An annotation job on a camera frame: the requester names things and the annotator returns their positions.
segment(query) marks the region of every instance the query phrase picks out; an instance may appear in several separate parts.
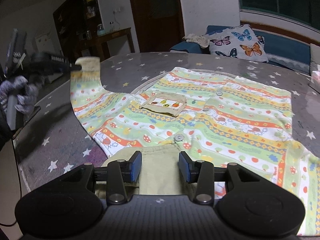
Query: pillow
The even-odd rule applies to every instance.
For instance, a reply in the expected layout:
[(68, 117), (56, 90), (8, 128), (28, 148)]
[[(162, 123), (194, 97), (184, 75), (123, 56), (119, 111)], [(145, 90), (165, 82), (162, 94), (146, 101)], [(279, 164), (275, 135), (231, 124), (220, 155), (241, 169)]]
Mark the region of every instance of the pillow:
[(310, 76), (313, 71), (320, 71), (320, 47), (310, 44)]
[(210, 40), (210, 54), (268, 62), (261, 45), (264, 39), (259, 40), (248, 24), (212, 32), (206, 36)]

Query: door frame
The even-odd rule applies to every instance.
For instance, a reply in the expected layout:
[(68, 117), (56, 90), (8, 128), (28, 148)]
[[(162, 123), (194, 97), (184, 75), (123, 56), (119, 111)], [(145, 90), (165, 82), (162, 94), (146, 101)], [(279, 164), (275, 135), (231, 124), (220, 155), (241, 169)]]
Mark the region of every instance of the door frame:
[[(181, 0), (177, 0), (177, 2), (178, 2), (179, 36), (180, 36), (180, 41), (182, 41), (182, 38), (185, 36), (185, 32), (184, 32), (184, 25), (183, 25)], [(136, 25), (139, 24), (139, 19), (137, 17), (137, 8), (134, 3), (134, 0), (130, 0), (130, 4), (131, 4), (131, 9), (132, 9), (133, 21), (134, 21), (134, 25), (135, 25), (135, 29), (136, 29), (136, 33), (137, 33), (138, 45), (139, 45), (139, 49), (140, 49), (139, 34), (138, 34), (137, 28), (136, 28)]]

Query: wooden table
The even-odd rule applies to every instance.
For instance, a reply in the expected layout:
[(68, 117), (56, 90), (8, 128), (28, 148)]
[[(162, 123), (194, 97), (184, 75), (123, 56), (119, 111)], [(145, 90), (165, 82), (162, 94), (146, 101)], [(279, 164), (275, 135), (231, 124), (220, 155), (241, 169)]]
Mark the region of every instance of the wooden table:
[(82, 50), (91, 48), (92, 54), (94, 56), (100, 57), (100, 61), (104, 61), (105, 59), (110, 58), (110, 52), (109, 52), (107, 41), (111, 41), (122, 36), (127, 36), (130, 51), (131, 53), (134, 53), (135, 50), (134, 50), (132, 36), (131, 36), (131, 28), (126, 28), (126, 29), (115, 31), (115, 32), (106, 33), (101, 36), (96, 36), (91, 40), (86, 39), (86, 40), (79, 41), (77, 46), (78, 53), (79, 55), (81, 55)]

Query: star-patterned mat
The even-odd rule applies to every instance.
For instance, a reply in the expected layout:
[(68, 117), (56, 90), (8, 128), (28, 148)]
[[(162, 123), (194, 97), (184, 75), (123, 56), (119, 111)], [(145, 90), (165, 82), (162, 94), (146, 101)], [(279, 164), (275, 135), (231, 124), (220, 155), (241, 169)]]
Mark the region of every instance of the star-patterned mat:
[[(144, 82), (174, 67), (218, 70), (292, 92), (293, 138), (320, 156), (320, 95), (308, 86), (310, 77), (264, 63), (187, 53), (136, 53), (114, 56), (101, 63), (101, 82), (114, 92), (131, 93)], [(69, 82), (43, 98), (41, 110), (15, 140), (28, 190), (72, 168), (107, 159), (87, 135), (71, 108)]]

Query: butterfly pillow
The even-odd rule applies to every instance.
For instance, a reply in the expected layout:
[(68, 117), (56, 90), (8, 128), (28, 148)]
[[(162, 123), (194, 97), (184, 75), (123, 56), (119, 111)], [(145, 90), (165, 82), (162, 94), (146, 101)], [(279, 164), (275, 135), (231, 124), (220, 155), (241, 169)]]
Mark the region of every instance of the butterfly pillow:
[(248, 24), (208, 33), (206, 37), (210, 40), (210, 54), (268, 62), (263, 38), (255, 36)]

